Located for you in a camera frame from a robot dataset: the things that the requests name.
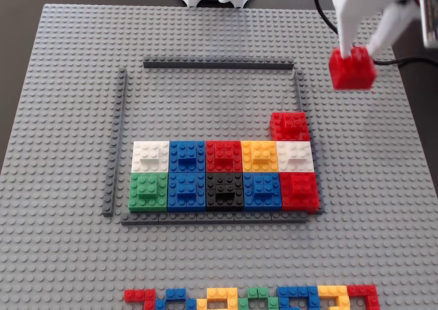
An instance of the robotic arm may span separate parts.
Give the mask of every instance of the robotic arm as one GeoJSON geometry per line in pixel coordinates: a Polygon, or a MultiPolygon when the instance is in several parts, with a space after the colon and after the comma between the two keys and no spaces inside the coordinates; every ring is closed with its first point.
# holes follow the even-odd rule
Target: robotic arm
{"type": "Polygon", "coordinates": [[[424,46],[438,46],[437,0],[333,0],[333,4],[339,49],[333,52],[329,66],[335,89],[371,88],[376,77],[371,56],[397,41],[415,18],[422,19],[424,46]],[[352,48],[361,19],[382,10],[382,19],[366,48],[352,48]]]}

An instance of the lego brick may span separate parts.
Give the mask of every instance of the lego brick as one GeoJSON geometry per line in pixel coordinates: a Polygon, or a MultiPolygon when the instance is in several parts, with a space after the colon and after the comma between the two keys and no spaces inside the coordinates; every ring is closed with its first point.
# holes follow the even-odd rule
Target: lego brick
{"type": "Polygon", "coordinates": [[[199,298],[196,300],[196,310],[207,310],[207,299],[199,298]]]}
{"type": "MultiPolygon", "coordinates": [[[[359,39],[379,20],[364,19],[359,39]]],[[[0,176],[1,306],[124,309],[120,291],[141,284],[159,295],[186,284],[204,297],[214,283],[343,279],[382,286],[385,310],[438,309],[438,201],[398,68],[379,68],[375,94],[334,94],[327,54],[336,44],[314,10],[45,5],[0,176]],[[181,53],[294,57],[302,74],[138,65],[145,54],[181,53]],[[123,146],[114,217],[104,218],[121,63],[123,146]],[[298,110],[298,89],[323,216],[306,225],[120,226],[134,140],[269,140],[271,112],[298,110]]]]}
{"type": "Polygon", "coordinates": [[[134,141],[131,172],[169,172],[169,146],[169,141],[134,141]]]}
{"type": "Polygon", "coordinates": [[[169,173],[168,211],[205,211],[205,173],[169,173]]]}
{"type": "Polygon", "coordinates": [[[132,173],[129,186],[129,211],[167,211],[167,189],[168,173],[132,173]]]}
{"type": "Polygon", "coordinates": [[[197,213],[196,217],[199,224],[233,224],[235,215],[231,212],[206,212],[197,213]]]}
{"type": "Polygon", "coordinates": [[[336,298],[338,296],[348,296],[347,287],[343,285],[320,285],[318,286],[320,298],[336,298]]]}
{"type": "Polygon", "coordinates": [[[143,58],[144,68],[180,68],[180,69],[263,69],[292,70],[291,59],[251,60],[234,57],[150,57],[143,58]]]}
{"type": "Polygon", "coordinates": [[[347,294],[349,297],[364,297],[377,295],[375,285],[348,285],[347,294]]]}
{"type": "Polygon", "coordinates": [[[320,208],[315,173],[281,172],[282,211],[307,211],[320,208]]]}
{"type": "Polygon", "coordinates": [[[186,310],[196,310],[196,300],[188,298],[185,302],[185,309],[186,310]]]}
{"type": "Polygon", "coordinates": [[[241,172],[240,141],[207,141],[205,143],[207,172],[241,172]]]}
{"type": "Polygon", "coordinates": [[[204,141],[170,141],[169,172],[205,172],[204,141]]]}
{"type": "Polygon", "coordinates": [[[335,90],[369,90],[377,76],[366,47],[353,47],[347,58],[339,48],[333,49],[328,68],[335,90]]]}
{"type": "Polygon", "coordinates": [[[110,217],[114,212],[114,201],[117,188],[118,165],[120,157],[120,143],[122,139],[123,122],[125,117],[125,96],[127,90],[128,73],[126,68],[119,68],[116,82],[116,95],[112,114],[111,140],[107,170],[105,174],[105,193],[102,200],[102,215],[110,217]]]}
{"type": "Polygon", "coordinates": [[[257,295],[259,298],[268,298],[269,297],[269,291],[267,287],[258,287],[257,288],[257,295]]]}
{"type": "Polygon", "coordinates": [[[281,209],[278,173],[244,173],[245,211],[279,211],[281,209]]]}
{"type": "Polygon", "coordinates": [[[268,309],[280,309],[279,298],[268,298],[268,309]]]}
{"type": "Polygon", "coordinates": [[[126,289],[124,300],[126,303],[155,300],[154,289],[126,289]]]}
{"type": "Polygon", "coordinates": [[[155,300],[146,300],[143,304],[143,310],[154,310],[155,309],[155,300]]]}
{"type": "Polygon", "coordinates": [[[166,300],[155,300],[155,310],[166,310],[166,300]]]}
{"type": "Polygon", "coordinates": [[[213,173],[205,177],[207,211],[243,211],[242,173],[213,173]]]}
{"type": "Polygon", "coordinates": [[[278,172],[275,141],[242,141],[244,172],[278,172]]]}
{"type": "Polygon", "coordinates": [[[187,291],[185,288],[174,288],[166,290],[166,302],[185,301],[187,298],[187,291]]]}
{"type": "Polygon", "coordinates": [[[314,172],[309,141],[277,141],[279,172],[314,172]]]}
{"type": "Polygon", "coordinates": [[[279,298],[288,298],[289,297],[289,288],[286,286],[278,286],[276,288],[276,295],[279,298]]]}
{"type": "Polygon", "coordinates": [[[270,120],[271,138],[276,141],[310,141],[304,112],[275,112],[270,120]]]}
{"type": "Polygon", "coordinates": [[[120,222],[124,226],[142,226],[148,224],[158,224],[157,213],[122,213],[120,222]]]}
{"type": "Polygon", "coordinates": [[[271,212],[271,221],[274,223],[306,223],[309,215],[303,211],[271,212]]]}

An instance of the gray lego beam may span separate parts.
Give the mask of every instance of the gray lego beam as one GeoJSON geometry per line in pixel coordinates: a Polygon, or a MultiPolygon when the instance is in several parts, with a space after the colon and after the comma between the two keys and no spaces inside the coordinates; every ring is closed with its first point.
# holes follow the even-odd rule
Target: gray lego beam
{"type": "Polygon", "coordinates": [[[112,216],[114,212],[114,198],[117,188],[118,163],[120,161],[120,145],[123,132],[123,116],[125,115],[125,96],[128,73],[126,68],[119,68],[114,97],[114,111],[112,116],[111,140],[105,179],[105,193],[103,195],[102,214],[112,216]]]}
{"type": "Polygon", "coordinates": [[[266,69],[291,70],[294,63],[285,58],[249,57],[151,57],[143,59],[144,68],[181,69],[266,69]]]}
{"type": "Polygon", "coordinates": [[[305,212],[193,212],[193,213],[123,213],[124,226],[148,224],[283,224],[306,223],[305,212]]]}

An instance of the gray baseplate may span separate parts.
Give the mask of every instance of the gray baseplate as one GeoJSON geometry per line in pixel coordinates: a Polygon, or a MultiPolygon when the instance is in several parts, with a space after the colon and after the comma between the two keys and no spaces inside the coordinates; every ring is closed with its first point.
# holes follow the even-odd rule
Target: gray baseplate
{"type": "MultiPolygon", "coordinates": [[[[364,22],[358,43],[376,23],[364,22]]],[[[375,283],[382,309],[436,310],[438,201],[398,69],[378,67],[375,94],[334,92],[333,47],[316,11],[46,5],[0,177],[0,309],[132,309],[127,288],[198,298],[215,286],[375,283]],[[145,55],[292,58],[298,85],[283,70],[146,69],[145,55]],[[105,218],[120,67],[130,78],[105,218]],[[324,214],[120,225],[134,140],[269,139],[270,113],[297,108],[293,88],[324,214]]]]}

